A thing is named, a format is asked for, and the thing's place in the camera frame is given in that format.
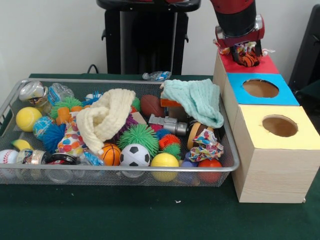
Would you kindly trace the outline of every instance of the stacked boxes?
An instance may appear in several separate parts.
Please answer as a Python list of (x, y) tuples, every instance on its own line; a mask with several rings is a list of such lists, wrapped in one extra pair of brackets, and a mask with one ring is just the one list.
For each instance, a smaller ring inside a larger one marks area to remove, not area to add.
[(302, 203), (320, 166), (320, 136), (270, 57), (242, 67), (217, 54), (213, 83), (240, 156), (242, 203)]

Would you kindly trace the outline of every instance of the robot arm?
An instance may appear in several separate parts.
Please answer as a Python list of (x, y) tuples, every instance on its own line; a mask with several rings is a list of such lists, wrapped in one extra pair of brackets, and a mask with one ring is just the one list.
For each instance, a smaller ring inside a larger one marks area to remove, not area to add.
[(262, 56), (261, 39), (265, 35), (262, 16), (257, 15), (255, 0), (211, 0), (219, 26), (215, 28), (217, 42), (230, 48), (233, 60), (241, 63), (236, 44), (256, 42), (255, 55)]

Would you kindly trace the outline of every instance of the mint green cloth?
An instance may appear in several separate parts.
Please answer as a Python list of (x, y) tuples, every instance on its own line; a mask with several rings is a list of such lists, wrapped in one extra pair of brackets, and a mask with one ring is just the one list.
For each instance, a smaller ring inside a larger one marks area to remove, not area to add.
[(162, 98), (180, 103), (185, 112), (198, 122), (221, 128), (224, 117), (219, 111), (220, 88), (210, 79), (201, 81), (164, 81)]

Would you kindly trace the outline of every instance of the wire basket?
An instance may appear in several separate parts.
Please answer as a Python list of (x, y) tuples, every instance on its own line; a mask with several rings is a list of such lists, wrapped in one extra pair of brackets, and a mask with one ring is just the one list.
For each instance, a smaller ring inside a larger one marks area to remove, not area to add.
[[(61, 83), (74, 92), (74, 97), (83, 100), (87, 94), (98, 90), (129, 89), (138, 98), (143, 95), (160, 97), (159, 82), (86, 80), (86, 79), (26, 79), (18, 82), (0, 108), (0, 150), (12, 149), (16, 139), (27, 140), (34, 149), (45, 150), (41, 141), (32, 132), (23, 132), (16, 125), (15, 117), (21, 108), (30, 106), (18, 98), (20, 90), (29, 82), (41, 81), (44, 86)], [(239, 166), (239, 156), (222, 100), (220, 112), (224, 125), (219, 129), (224, 154), (219, 159), (222, 167), (129, 167), (91, 165), (33, 165), (0, 164), (0, 184), (37, 185), (109, 185), (109, 186), (208, 186), (219, 187), (230, 172)], [(187, 137), (181, 137), (181, 156), (187, 150)]]

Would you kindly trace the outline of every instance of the white cloth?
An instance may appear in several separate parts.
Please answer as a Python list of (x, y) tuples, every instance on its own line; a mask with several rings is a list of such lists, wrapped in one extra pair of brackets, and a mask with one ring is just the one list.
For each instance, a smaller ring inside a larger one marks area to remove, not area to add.
[(125, 125), (136, 93), (127, 89), (111, 89), (81, 110), (76, 124), (87, 147), (101, 155), (104, 141), (111, 139)]

